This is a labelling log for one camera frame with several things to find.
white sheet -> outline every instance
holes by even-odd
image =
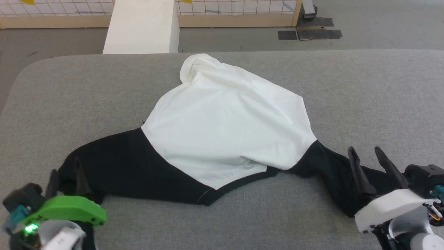
[[[316,140],[299,95],[206,54],[180,70],[142,126],[170,164],[214,189],[293,167]]]

wooden beam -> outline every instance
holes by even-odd
[[[293,21],[291,22],[291,27],[297,26],[297,20],[299,19],[299,14],[301,13],[302,0],[297,0],[296,7],[294,8]]]
[[[110,20],[111,16],[0,17],[0,28],[108,28]],[[178,21],[181,28],[294,27],[294,16],[284,14],[178,16]]]

gray table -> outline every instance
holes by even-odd
[[[444,167],[444,52],[357,50],[211,53],[304,97],[316,137],[381,169],[379,145],[401,169]],[[17,78],[0,117],[0,197],[46,185],[77,147],[142,125],[180,84],[189,54],[91,55],[43,60]],[[210,207],[107,197],[102,250],[380,249],[359,234],[316,178],[280,173]],[[0,219],[6,216],[2,208]],[[0,248],[7,237],[0,236]]]

concrete floor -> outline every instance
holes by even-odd
[[[441,0],[313,0],[332,17],[339,40],[279,41],[291,28],[183,28],[179,51],[290,51],[415,48],[444,50]],[[18,73],[50,57],[100,54],[107,29],[0,30],[0,112]]]

yellow sticker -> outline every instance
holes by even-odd
[[[36,3],[34,2],[34,0],[22,0],[22,2],[24,4],[30,4],[30,5],[35,5]]]

